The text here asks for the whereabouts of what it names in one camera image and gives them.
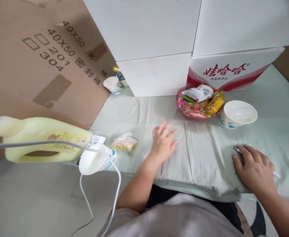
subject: paper cup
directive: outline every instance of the paper cup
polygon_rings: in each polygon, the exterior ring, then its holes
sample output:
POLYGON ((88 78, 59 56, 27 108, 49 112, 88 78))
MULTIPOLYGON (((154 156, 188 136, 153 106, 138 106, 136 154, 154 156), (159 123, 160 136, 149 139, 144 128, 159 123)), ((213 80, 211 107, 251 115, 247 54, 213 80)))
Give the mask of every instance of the paper cup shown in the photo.
POLYGON ((233 129, 253 123, 257 119, 257 111, 246 102, 233 100, 224 105, 218 119, 223 127, 233 129))
POLYGON ((103 82, 105 86, 111 93, 120 94, 123 90, 122 85, 117 77, 109 77, 103 82))
MULTIPOLYGON (((103 144, 94 144, 89 148, 106 152, 115 163, 117 158, 115 150, 103 144)), ((99 171, 107 170, 112 165, 112 162, 105 154, 94 151, 84 151, 81 155, 79 170, 83 175, 91 175, 99 171)))

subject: red logo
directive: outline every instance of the red logo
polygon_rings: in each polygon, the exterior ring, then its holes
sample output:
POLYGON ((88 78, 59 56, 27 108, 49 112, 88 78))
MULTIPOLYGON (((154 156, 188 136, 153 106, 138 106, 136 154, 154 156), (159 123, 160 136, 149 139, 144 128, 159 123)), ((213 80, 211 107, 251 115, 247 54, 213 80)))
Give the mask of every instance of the red logo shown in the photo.
POLYGON ((241 71, 246 70, 245 66, 248 66, 249 64, 242 64, 240 67, 236 67, 233 69, 229 68, 230 64, 227 64, 224 68, 218 69, 218 64, 214 68, 209 68, 208 70, 203 73, 203 75, 208 75, 208 76, 216 76, 216 73, 220 73, 220 75, 226 75, 227 71, 233 72, 233 74, 239 74, 241 71))

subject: desk surface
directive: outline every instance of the desk surface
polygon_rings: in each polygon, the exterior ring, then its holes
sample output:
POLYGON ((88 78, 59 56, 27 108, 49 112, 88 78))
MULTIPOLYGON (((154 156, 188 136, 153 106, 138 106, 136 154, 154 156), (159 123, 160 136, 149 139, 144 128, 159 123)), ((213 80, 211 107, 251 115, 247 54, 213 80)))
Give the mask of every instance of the desk surface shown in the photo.
POLYGON ((178 130, 177 149, 156 175, 155 184, 168 189, 228 202, 255 199, 235 173, 233 146, 248 144, 275 164, 276 185, 289 198, 289 83, 270 66, 246 92, 225 92, 225 101, 242 100, 258 111, 256 122, 236 129, 220 126, 217 117, 206 121, 185 119, 175 96, 133 97, 129 88, 111 94, 91 129, 107 138, 132 132, 139 145, 131 152, 118 151, 121 172, 134 174, 150 152, 153 128, 162 121, 178 130))

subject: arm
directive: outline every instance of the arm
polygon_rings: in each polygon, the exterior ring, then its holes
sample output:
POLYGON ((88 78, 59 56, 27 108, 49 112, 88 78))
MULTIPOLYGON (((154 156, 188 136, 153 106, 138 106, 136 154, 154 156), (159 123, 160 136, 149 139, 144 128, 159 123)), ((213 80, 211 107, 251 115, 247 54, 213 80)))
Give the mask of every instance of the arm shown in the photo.
POLYGON ((160 127, 155 127, 151 152, 119 196, 116 209, 129 208, 139 213, 144 211, 154 177, 162 163, 172 155, 177 144, 177 140, 173 140, 176 130, 168 134, 171 125, 162 122, 160 127))
POLYGON ((289 236, 289 203, 277 192, 273 178, 274 165, 266 155, 250 146, 238 148, 245 162, 243 167, 237 156, 232 157, 238 175, 259 199, 278 235, 289 236))

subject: charging cable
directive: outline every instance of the charging cable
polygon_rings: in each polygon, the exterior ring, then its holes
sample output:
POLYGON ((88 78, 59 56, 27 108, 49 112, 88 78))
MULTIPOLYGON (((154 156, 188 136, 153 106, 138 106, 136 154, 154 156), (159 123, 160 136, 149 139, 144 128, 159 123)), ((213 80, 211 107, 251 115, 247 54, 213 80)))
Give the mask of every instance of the charging cable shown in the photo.
MULTIPOLYGON (((117 203, 117 199, 118 199, 118 192, 119 192, 119 188, 120 188, 120 184, 121 184, 121 174, 120 174, 117 166, 113 162, 112 158, 109 156, 109 154, 107 154, 106 152, 101 151, 101 150, 96 150, 96 149, 83 147, 83 146, 80 146, 80 145, 77 145, 77 144, 74 144, 74 143, 71 143, 71 142, 67 142, 67 141, 53 141, 53 140, 50 140, 50 141, 37 141, 37 142, 26 142, 26 143, 0 143, 0 149, 2 149, 2 148, 11 148, 11 147, 20 147, 20 146, 42 145, 42 144, 55 144, 55 143, 70 145, 70 146, 73 146, 73 147, 76 147, 76 148, 79 148, 79 149, 82 149, 82 150, 86 150, 86 151, 94 151, 94 152, 103 153, 103 154, 105 154, 108 157, 108 159, 113 164, 113 166, 114 166, 114 168, 115 168, 115 170, 116 170, 116 172, 118 174, 118 186, 117 186, 115 200, 114 200, 114 204, 113 204, 112 215, 111 215, 111 218, 109 220, 108 226, 107 226, 107 228, 105 229, 105 231, 104 231, 104 233, 102 235, 102 237, 104 237, 106 232, 107 232, 107 230, 108 230, 108 228, 109 228, 109 226, 112 223, 112 220, 113 220, 113 217, 114 217, 114 214, 115 214, 115 208, 116 208, 116 203, 117 203)), ((82 187, 82 177, 83 177, 83 175, 81 175, 81 177, 80 177, 80 187, 81 187, 83 196, 84 196, 84 198, 86 200, 86 203, 88 205, 92 220, 89 223, 87 223, 87 224, 81 226, 80 228, 78 228, 76 231, 74 231, 74 233, 70 237, 72 237, 78 230, 80 230, 80 229, 86 227, 88 224, 90 224, 93 221, 93 219, 94 219, 94 216, 93 216, 89 201, 88 201, 88 199, 87 199, 87 197, 86 197, 86 195, 84 193, 83 187, 82 187)))

